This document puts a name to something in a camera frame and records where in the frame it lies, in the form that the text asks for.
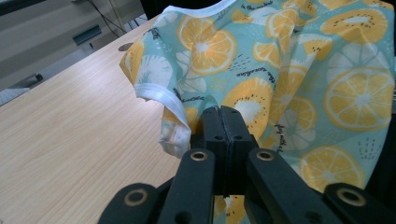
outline metal ring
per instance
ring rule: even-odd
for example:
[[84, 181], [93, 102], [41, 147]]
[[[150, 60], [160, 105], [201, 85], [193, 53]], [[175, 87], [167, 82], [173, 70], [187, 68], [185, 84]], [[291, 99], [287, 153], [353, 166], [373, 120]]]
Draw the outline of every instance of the metal ring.
[[197, 152], [191, 153], [190, 157], [194, 161], [204, 161], [207, 159], [207, 154], [202, 151], [197, 151]]
[[[346, 196], [346, 193], [352, 194], [353, 196], [356, 197], [356, 199], [351, 199]], [[348, 203], [353, 206], [358, 206], [362, 207], [367, 204], [366, 200], [364, 197], [357, 192], [354, 189], [346, 189], [346, 188], [341, 188], [337, 190], [337, 196], [340, 198], [344, 203]]]
[[270, 152], [266, 152], [266, 151], [259, 151], [256, 154], [257, 158], [259, 158], [262, 161], [271, 161], [274, 159], [274, 156], [272, 153]]
[[[142, 194], [142, 198], [137, 201], [131, 200], [130, 197], [135, 193]], [[148, 193], [144, 189], [134, 189], [134, 190], [131, 190], [127, 195], [125, 195], [124, 202], [128, 206], [132, 206], [132, 207], [138, 206], [138, 205], [144, 203], [146, 201], [146, 199], [148, 198], [148, 196], [149, 196]]]

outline light wood surface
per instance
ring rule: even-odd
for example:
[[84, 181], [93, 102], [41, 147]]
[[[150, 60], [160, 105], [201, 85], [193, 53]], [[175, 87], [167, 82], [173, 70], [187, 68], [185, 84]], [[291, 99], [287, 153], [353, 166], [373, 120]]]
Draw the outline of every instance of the light wood surface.
[[155, 187], [179, 160], [157, 143], [163, 106], [134, 96], [122, 36], [0, 107], [0, 223], [96, 223], [116, 192]]

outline patterned cloth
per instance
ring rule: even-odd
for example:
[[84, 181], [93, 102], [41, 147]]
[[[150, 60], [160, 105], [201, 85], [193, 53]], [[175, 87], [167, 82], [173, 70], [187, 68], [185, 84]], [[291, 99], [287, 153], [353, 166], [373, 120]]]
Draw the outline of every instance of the patterned cloth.
[[[363, 188], [390, 121], [393, 16], [378, 0], [168, 7], [120, 65], [137, 97], [165, 105], [166, 152], [181, 157], [201, 113], [227, 105], [311, 188]], [[216, 199], [215, 221], [248, 222], [234, 197]]]

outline wooden table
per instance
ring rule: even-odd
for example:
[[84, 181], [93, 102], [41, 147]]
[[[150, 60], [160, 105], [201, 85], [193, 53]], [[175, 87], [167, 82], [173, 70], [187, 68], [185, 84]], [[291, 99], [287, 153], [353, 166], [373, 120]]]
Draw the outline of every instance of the wooden table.
[[153, 22], [0, 107], [0, 224], [96, 223], [122, 187], [175, 174], [157, 143], [163, 106], [119, 67], [119, 46]]

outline black cable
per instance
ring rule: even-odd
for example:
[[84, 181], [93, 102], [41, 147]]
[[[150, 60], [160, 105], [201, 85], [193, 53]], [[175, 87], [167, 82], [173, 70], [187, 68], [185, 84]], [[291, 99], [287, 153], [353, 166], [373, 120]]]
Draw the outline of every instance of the black cable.
[[102, 12], [99, 10], [99, 8], [96, 6], [96, 4], [92, 1], [92, 0], [88, 0], [88, 2], [91, 4], [91, 6], [100, 14], [100, 16], [102, 17], [103, 21], [105, 22], [106, 26], [108, 27], [108, 29], [116, 36], [116, 37], [120, 37], [119, 35], [117, 35], [108, 25], [108, 21], [113, 24], [114, 26], [116, 26], [118, 29], [122, 30], [125, 34], [126, 31], [124, 29], [122, 29], [121, 27], [119, 27], [117, 24], [115, 24], [114, 22], [112, 22], [111, 20], [109, 20], [105, 15], [102, 14]]

